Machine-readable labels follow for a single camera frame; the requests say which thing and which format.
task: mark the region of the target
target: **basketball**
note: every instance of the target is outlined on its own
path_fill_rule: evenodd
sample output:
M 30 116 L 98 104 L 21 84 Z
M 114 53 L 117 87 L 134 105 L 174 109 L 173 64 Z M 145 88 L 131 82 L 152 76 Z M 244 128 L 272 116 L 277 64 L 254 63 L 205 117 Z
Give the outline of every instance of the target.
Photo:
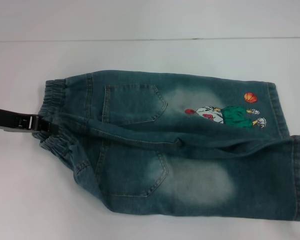
M 253 104 L 255 103 L 258 98 L 257 98 L 257 95 L 255 95 L 254 93 L 252 92 L 247 92 L 245 95 L 244 95 L 244 100 L 247 102 L 247 103 L 250 103 L 250 104 Z

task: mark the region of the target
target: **denim shorts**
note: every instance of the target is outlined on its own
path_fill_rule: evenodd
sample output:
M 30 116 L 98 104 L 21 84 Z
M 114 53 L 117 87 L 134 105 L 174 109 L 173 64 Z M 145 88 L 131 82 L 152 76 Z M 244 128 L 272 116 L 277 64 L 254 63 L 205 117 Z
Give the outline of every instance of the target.
M 107 70 L 46 82 L 34 133 L 111 211 L 300 221 L 300 136 L 276 86 Z

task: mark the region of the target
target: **embroidered cartoon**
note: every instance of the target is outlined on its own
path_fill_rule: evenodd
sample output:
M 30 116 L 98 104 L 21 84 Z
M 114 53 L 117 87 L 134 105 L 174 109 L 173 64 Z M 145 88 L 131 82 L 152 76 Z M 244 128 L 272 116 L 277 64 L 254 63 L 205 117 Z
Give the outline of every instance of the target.
M 252 92 L 247 92 L 247 93 L 244 95 L 244 100 L 245 100 L 247 103 L 253 104 L 253 103 L 255 103 L 256 101 L 258 101 L 258 98 L 257 98 L 257 95 L 255 95 L 254 93 L 252 93 Z
M 204 106 L 200 107 L 196 111 L 187 109 L 185 110 L 185 113 L 197 113 L 199 114 L 199 116 L 211 121 L 240 128 L 252 128 L 256 125 L 258 125 L 260 128 L 264 128 L 267 124 L 267 121 L 264 117 L 259 117 L 254 121 L 252 119 L 246 118 L 246 114 L 259 115 L 260 112 L 256 109 L 245 109 L 241 106 L 227 106 L 223 109 L 214 106 Z

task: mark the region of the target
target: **white background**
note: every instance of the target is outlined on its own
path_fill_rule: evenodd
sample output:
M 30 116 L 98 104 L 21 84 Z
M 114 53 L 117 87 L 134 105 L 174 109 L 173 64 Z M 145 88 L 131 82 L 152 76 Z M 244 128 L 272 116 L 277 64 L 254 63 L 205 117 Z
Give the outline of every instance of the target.
M 276 83 L 300 135 L 291 37 L 300 0 L 0 0 L 0 108 L 36 113 L 50 79 L 182 73 Z M 30 134 L 0 130 L 0 240 L 300 240 L 300 222 L 113 213 L 72 174 Z

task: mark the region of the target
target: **cartoon shoe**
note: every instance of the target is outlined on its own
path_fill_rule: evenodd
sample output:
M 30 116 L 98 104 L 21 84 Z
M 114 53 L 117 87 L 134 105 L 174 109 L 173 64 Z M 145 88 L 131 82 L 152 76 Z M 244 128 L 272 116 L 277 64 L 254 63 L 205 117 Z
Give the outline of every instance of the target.
M 247 111 L 249 114 L 257 114 L 257 115 L 260 114 L 260 112 L 259 112 L 258 110 L 255 110 L 255 109 L 247 109 L 246 111 Z
M 257 121 L 258 121 L 257 124 L 260 128 L 264 128 L 267 124 L 267 121 L 264 117 L 258 118 Z

